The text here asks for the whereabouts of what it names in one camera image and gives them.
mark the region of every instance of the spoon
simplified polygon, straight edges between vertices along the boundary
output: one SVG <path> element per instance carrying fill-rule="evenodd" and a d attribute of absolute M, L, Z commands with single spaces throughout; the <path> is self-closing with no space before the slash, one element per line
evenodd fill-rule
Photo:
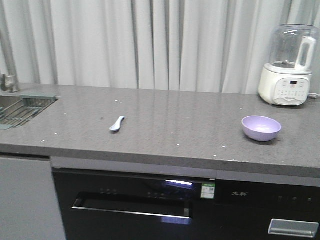
<path fill-rule="evenodd" d="M 126 117 L 126 116 L 120 116 L 120 117 L 118 118 L 118 120 L 115 122 L 115 124 L 114 124 L 112 127 L 109 128 L 109 130 L 112 131 L 112 132 L 117 132 L 117 131 L 119 131 L 120 128 L 121 128 L 121 122 L 122 122 L 122 120 L 123 120 L 125 117 Z"/>

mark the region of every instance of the food processor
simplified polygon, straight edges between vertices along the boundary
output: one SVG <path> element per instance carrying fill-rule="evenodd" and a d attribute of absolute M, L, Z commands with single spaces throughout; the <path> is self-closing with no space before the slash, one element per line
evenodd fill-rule
<path fill-rule="evenodd" d="M 318 38 L 319 30 L 312 25 L 282 24 L 275 29 L 258 87 L 263 100 L 284 106 L 307 100 Z"/>

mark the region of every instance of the brand logo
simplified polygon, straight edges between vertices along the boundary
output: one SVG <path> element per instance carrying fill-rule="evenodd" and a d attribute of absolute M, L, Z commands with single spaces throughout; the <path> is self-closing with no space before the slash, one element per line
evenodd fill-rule
<path fill-rule="evenodd" d="M 248 196 L 248 192 L 237 192 L 237 191 L 234 191 L 233 193 L 231 193 L 232 196 L 240 196 L 240 197 L 246 197 Z"/>

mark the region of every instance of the cabinet door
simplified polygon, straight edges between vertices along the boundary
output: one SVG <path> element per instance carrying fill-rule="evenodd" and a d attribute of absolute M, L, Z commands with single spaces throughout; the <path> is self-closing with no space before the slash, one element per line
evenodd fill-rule
<path fill-rule="evenodd" d="M 0 157 L 0 239 L 65 240 L 49 161 Z"/>

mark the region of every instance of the white curtain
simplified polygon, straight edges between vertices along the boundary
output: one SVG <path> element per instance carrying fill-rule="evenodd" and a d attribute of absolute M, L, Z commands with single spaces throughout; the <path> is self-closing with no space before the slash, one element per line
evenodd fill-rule
<path fill-rule="evenodd" d="M 273 29 L 320 28 L 320 0 L 0 3 L 21 83 L 255 94 Z M 0 69 L 6 72 L 2 52 Z"/>

